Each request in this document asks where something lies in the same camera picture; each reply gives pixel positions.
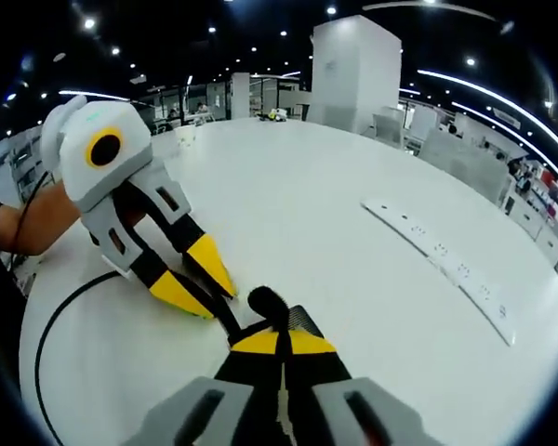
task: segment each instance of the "black ceiling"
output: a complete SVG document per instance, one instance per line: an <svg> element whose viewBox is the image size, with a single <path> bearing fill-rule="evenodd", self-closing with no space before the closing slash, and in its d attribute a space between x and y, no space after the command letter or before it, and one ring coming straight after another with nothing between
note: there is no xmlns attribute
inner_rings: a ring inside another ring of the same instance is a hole
<svg viewBox="0 0 558 446"><path fill-rule="evenodd" d="M12 59L0 62L4 86L0 86L0 138L7 129L17 132L45 119L62 101L60 89L139 98L154 85L184 85L189 75L194 84L219 79L219 74L227 78L236 70L266 72L267 67L274 74L302 71L302 76L310 76L310 36L314 26L330 20L329 6L338 10L335 19L363 14L400 37L405 51L402 86L413 82L424 100L432 95L433 103L451 110L451 100L481 111L496 105L465 87L420 76L419 68L495 90L558 134L558 83L551 81L558 79L558 56L553 51L558 42L558 9L526 2L439 1L474 8L498 21L429 7L363 11L364 5L389 3L372 0L79 0L22 7L21 17L9 19L0 32L1 43L8 37L16 41L7 55L0 54L3 60L15 57L14 63ZM86 17L96 20L90 33L83 28ZM510 20L513 30L501 35L502 25ZM208 32L211 26L215 33ZM288 32L286 37L280 36L282 30ZM113 46L120 47L118 56L111 54ZM60 52L66 58L54 62ZM476 67L467 66L467 56L477 60ZM22 57L26 70L13 74ZM148 82L132 85L129 80L141 73ZM40 99L43 92L48 93L46 99ZM17 97L4 107L1 104L9 93ZM550 95L555 101L553 116L543 106ZM558 146L515 111L500 108L522 121L522 134L533 130L533 142L558 163Z"/></svg>

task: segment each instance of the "white pillar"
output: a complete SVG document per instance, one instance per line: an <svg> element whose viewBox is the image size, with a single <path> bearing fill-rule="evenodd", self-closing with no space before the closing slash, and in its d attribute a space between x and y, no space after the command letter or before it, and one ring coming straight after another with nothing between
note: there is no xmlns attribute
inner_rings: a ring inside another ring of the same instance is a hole
<svg viewBox="0 0 558 446"><path fill-rule="evenodd" d="M314 28L309 121L354 133L383 106L396 108L401 40L362 16Z"/></svg>
<svg viewBox="0 0 558 446"><path fill-rule="evenodd" d="M250 73L232 75L232 119L250 117Z"/></svg>

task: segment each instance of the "black cable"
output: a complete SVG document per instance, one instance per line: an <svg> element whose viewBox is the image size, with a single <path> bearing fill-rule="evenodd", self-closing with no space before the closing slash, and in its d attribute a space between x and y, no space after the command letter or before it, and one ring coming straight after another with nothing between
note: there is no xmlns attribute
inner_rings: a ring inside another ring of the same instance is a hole
<svg viewBox="0 0 558 446"><path fill-rule="evenodd" d="M48 175L49 175L49 171L46 171L39 178L39 181L37 181L37 184L33 188L33 191L31 192L31 195L29 196L29 200L27 200L27 203L25 203L25 207L23 207L23 209L22 209L22 214L20 215L20 218L19 218L19 225L17 226L17 231L15 232L15 237L12 240L12 249L15 249L15 246L17 245L17 239L19 238L20 230L22 229L22 222L25 219L25 217L27 216L27 211L29 210L29 205L31 204L31 202L35 198L35 195L37 195L37 192L39 191L39 188L41 188L41 185L44 183L44 181L46 180ZM8 272L12 272L12 269L14 268L14 265L15 265L15 253L12 253L12 254L10 254L10 260L8 261Z"/></svg>
<svg viewBox="0 0 558 446"><path fill-rule="evenodd" d="M35 354L35 366L34 366L35 393L37 395L37 401L39 402L39 408L41 409L41 414L44 416L44 420L46 420L47 427L49 428L49 431L54 436L54 439L56 439L56 442L59 444L59 446L63 446L63 444L62 441L60 440L60 437L58 437L56 430L54 429L51 422L49 421L49 416L47 416L46 406L44 405L44 400L41 397L41 388L39 386L39 365L41 363L41 353L44 350L44 344L46 343L47 335L49 334L49 331L52 328L52 325L54 325L54 322L56 321L58 316L62 313L63 310L66 309L66 307L71 305L72 302L78 296L80 296L85 291L88 291L89 289L93 288L94 286L99 285L100 283L105 282L113 277L117 277L119 275L120 274L117 271L106 272L105 274L102 274L99 277L93 279L92 281L89 281L84 285L82 285L81 287L77 288L71 295L66 297L64 302L58 305L56 311L52 313L51 317L49 318L49 321L47 321L46 328L44 328L44 332L41 333L41 337L39 338L39 346L37 347L37 353Z"/></svg>

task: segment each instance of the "white table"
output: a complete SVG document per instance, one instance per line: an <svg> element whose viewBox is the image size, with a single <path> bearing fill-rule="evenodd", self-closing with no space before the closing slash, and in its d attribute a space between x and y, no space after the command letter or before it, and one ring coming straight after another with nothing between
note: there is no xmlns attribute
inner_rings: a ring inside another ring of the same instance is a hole
<svg viewBox="0 0 558 446"><path fill-rule="evenodd" d="M450 175L368 138L257 119L194 131L190 146L174 149L166 136L155 152L215 237L239 288L240 320L254 320L245 297L260 284L302 304L353 376L369 376L413 406L443 443L502 444L529 419L558 375L558 276L521 228ZM372 197L421 220L505 291L517 322L514 347L361 207ZM178 261L149 221L139 232ZM42 424L33 388L39 335L70 292L108 269L76 224L37 275L20 374L23 398ZM115 278L54 326L41 369L46 408L67 446L119 444L156 403L216 372L226 351L217 323Z"/></svg>

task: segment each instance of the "white power strip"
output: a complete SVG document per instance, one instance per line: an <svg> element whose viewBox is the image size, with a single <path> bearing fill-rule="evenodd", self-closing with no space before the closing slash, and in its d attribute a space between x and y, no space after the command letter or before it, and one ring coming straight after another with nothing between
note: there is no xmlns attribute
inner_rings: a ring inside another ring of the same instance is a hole
<svg viewBox="0 0 558 446"><path fill-rule="evenodd" d="M509 309L500 301L498 288L483 274L463 262L415 218L383 200L372 199L362 206L414 245L448 280L467 295L487 317L507 345L512 346L516 331Z"/></svg>

